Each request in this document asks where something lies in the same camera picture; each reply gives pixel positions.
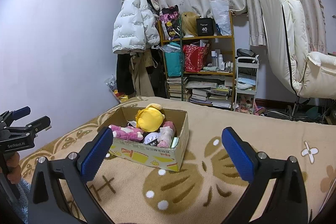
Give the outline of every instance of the bed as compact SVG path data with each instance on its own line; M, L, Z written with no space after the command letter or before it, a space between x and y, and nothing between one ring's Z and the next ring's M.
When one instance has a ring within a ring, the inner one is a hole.
M291 122L198 106L159 97L135 97L95 117L21 160L22 174L31 181L39 157L65 158L78 152L97 128L121 106L149 103L188 112L189 143L180 172L140 165L110 155L88 187L115 223L221 223L239 200L247 182L221 144L223 128L231 126L257 151L270 157L297 157L305 180L309 214L315 217L336 177L336 127ZM268 201L271 181L253 219ZM81 218L66 186L73 214Z

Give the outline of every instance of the black pouch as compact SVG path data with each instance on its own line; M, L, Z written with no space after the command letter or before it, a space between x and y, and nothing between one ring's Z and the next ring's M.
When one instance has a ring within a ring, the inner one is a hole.
M236 59L238 57L255 57L255 53L251 50L247 50L247 49L244 49L244 48L239 48L239 49L237 49ZM240 59L239 61L241 63L252 63L253 60L251 60L251 59Z

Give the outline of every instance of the blue gripper pad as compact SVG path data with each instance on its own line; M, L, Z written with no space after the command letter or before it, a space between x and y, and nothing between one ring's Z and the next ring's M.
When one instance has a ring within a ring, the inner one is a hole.
M28 116L29 114L30 114L30 107L25 106L25 107L20 108L16 111L13 111L12 118L13 118L13 120L16 121L16 120L19 120L23 117Z
M79 152L77 168L84 183L95 178L112 143L112 130L108 127L104 127L99 131L97 136L91 142L86 143Z
M231 158L236 169L238 170L242 180L251 183L254 178L254 170L256 166L255 163L253 163L251 156L249 156L242 147L242 145L246 146L246 144L249 144L243 142L231 127L225 128L223 130L222 144L229 154L229 157Z

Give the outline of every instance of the white rolling cart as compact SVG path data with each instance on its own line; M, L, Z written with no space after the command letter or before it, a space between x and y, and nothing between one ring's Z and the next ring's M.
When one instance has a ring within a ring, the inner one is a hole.
M250 59L252 60L252 63L243 63L243 61ZM251 71L254 71L255 77L256 77L256 85L254 90L240 90L237 88L238 83L238 73L240 73L240 70L242 69L251 69ZM259 70L259 59L258 56L256 57L238 57L236 59L236 98L235 98L235 104L234 107L237 105L237 96L238 94L247 94L247 95L253 95L253 103L252 103L252 114L254 112L254 106L255 106L255 97L257 94L257 86L258 86L258 70Z

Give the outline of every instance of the human hand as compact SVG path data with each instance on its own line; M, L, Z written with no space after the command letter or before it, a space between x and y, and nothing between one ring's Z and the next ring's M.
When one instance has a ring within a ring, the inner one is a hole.
M7 160L7 166L13 167L12 172L10 172L7 175L8 180L12 184L18 184L21 180L21 166L19 165L20 161L20 155L18 152L15 152L15 154Z

